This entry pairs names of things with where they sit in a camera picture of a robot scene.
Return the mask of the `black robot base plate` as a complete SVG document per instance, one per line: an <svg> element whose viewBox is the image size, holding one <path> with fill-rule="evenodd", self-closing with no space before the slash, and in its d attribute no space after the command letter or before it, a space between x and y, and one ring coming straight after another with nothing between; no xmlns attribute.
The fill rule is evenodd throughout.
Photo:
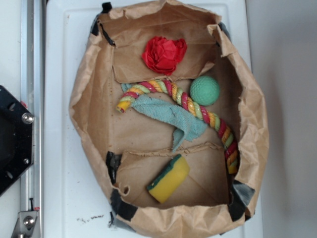
<svg viewBox="0 0 317 238"><path fill-rule="evenodd" d="M4 86L0 87L0 193L33 164L34 116Z"/></svg>

